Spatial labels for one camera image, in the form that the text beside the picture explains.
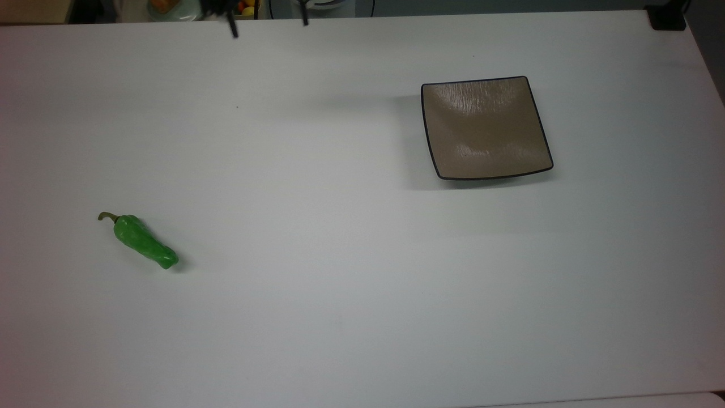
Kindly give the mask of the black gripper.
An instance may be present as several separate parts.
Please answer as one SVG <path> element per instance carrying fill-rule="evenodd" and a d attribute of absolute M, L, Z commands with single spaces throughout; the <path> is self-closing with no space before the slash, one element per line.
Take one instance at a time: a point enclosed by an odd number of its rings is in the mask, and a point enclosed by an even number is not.
<path fill-rule="evenodd" d="M 226 15 L 232 37 L 238 38 L 238 29 L 232 9 L 232 2 L 225 0 L 201 0 L 201 8 L 205 15 Z M 308 2 L 300 2 L 300 15 L 303 26 L 309 25 Z"/>

